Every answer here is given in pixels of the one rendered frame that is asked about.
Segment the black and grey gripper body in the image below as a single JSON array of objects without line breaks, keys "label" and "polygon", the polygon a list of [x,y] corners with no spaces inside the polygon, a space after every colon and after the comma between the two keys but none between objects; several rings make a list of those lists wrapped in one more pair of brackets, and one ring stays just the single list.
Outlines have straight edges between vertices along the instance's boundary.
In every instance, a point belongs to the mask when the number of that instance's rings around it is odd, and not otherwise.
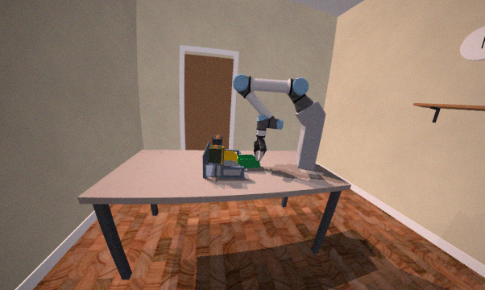
[{"label": "black and grey gripper body", "polygon": [[[256,137],[257,137],[257,136],[258,136],[258,135],[256,135]],[[265,138],[265,136],[258,136],[258,137],[257,137],[257,141],[255,141],[255,142],[254,142],[254,148],[256,148],[256,150],[257,150],[257,151],[260,151],[260,149],[259,149],[259,142],[258,142],[258,140],[259,140],[259,139],[262,139],[262,138]]]}]

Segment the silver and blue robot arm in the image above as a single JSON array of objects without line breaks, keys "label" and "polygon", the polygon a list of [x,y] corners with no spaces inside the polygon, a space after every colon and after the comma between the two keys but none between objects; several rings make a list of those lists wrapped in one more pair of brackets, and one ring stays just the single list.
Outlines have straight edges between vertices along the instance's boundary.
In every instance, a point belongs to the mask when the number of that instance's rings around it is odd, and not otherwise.
[{"label": "silver and blue robot arm", "polygon": [[[233,79],[233,86],[235,90],[247,99],[254,108],[259,112],[257,119],[256,134],[258,136],[265,136],[266,129],[281,130],[284,121],[281,119],[273,119],[274,116],[269,112],[265,105],[256,97],[254,91],[268,91],[286,93],[295,105],[296,112],[299,113],[313,104],[313,101],[306,96],[309,89],[309,83],[304,78],[288,79],[287,81],[254,79],[243,74],[238,74]],[[305,94],[305,95],[302,95]],[[267,116],[269,118],[267,118]]]}]

